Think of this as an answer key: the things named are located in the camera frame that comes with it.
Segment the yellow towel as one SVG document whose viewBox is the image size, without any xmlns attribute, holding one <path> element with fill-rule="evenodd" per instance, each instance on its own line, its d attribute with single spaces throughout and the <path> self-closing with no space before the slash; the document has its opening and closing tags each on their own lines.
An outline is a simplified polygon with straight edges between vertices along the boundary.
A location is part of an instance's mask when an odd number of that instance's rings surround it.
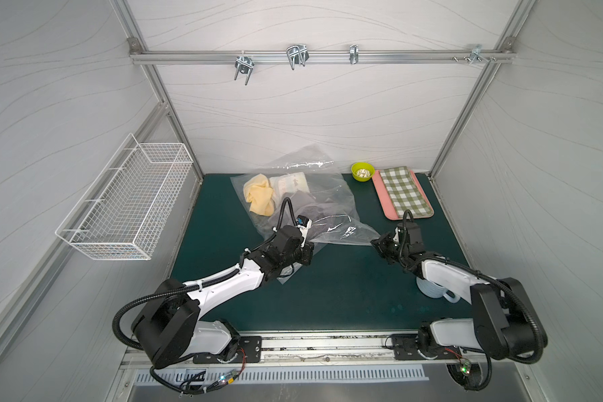
<svg viewBox="0 0 603 402">
<path fill-rule="evenodd" d="M 260 216 L 272 216 L 274 213 L 273 194 L 268 177 L 258 174 L 249 179 L 243 186 L 246 203 L 250 205 L 249 211 Z"/>
</svg>

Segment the grey towel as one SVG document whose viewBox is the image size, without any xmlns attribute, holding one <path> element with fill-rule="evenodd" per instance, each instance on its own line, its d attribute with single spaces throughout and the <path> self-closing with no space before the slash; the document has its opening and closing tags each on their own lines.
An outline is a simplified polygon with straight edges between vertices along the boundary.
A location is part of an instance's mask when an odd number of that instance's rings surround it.
<svg viewBox="0 0 603 402">
<path fill-rule="evenodd" d="M 321 201 L 303 192 L 286 194 L 286 197 L 291 199 L 296 215 L 306 216 L 313 221 L 312 230 L 318 234 L 346 229 L 352 222 L 346 208 L 331 198 Z"/>
</svg>

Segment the clear plastic vacuum bag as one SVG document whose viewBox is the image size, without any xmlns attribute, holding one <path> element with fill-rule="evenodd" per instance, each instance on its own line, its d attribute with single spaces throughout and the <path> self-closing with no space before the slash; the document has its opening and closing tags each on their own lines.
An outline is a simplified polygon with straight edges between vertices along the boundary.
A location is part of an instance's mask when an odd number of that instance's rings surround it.
<svg viewBox="0 0 603 402">
<path fill-rule="evenodd" d="M 281 202 L 291 199 L 295 215 L 311 220 L 308 240 L 321 251 L 328 244 L 369 246 L 380 234 L 360 220 L 355 197 L 337 163 L 318 146 L 307 146 L 231 179 L 258 233 L 275 233 Z"/>
</svg>

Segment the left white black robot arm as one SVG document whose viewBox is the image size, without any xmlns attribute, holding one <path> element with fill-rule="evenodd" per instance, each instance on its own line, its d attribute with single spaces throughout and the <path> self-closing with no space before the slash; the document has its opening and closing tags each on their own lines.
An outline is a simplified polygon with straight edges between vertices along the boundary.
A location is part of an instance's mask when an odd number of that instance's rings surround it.
<svg viewBox="0 0 603 402">
<path fill-rule="evenodd" d="M 182 358 L 211 355 L 221 362 L 236 358 L 241 336 L 231 324 L 202 317 L 230 299 L 254 291 L 281 276 L 284 269 L 309 265 L 314 244 L 307 240 L 311 221 L 298 221 L 276 229 L 254 250 L 224 271 L 197 281 L 164 281 L 143 306 L 132 324 L 140 349 L 156 369 Z"/>
</svg>

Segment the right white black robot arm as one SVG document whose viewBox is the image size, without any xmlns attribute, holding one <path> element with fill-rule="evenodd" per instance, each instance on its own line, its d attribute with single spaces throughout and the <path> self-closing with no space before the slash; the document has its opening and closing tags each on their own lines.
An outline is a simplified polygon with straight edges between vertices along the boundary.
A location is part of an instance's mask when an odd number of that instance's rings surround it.
<svg viewBox="0 0 603 402">
<path fill-rule="evenodd" d="M 427 251 L 415 222 L 401 222 L 371 246 L 403 272 L 441 286 L 470 304 L 470 318 L 442 318 L 419 330 L 418 349 L 432 356 L 437 348 L 458 347 L 494 360 L 533 364 L 541 360 L 549 340 L 522 283 L 497 279 L 435 252 Z"/>
</svg>

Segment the white patterned towel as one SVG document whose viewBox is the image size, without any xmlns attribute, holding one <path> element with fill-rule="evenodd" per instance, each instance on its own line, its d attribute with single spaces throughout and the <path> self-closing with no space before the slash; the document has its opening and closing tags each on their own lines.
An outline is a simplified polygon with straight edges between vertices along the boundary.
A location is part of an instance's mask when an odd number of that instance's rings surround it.
<svg viewBox="0 0 603 402">
<path fill-rule="evenodd" d="M 303 172 L 276 176 L 269 179 L 274 195 L 282 198 L 296 192 L 310 193 L 306 175 Z"/>
</svg>

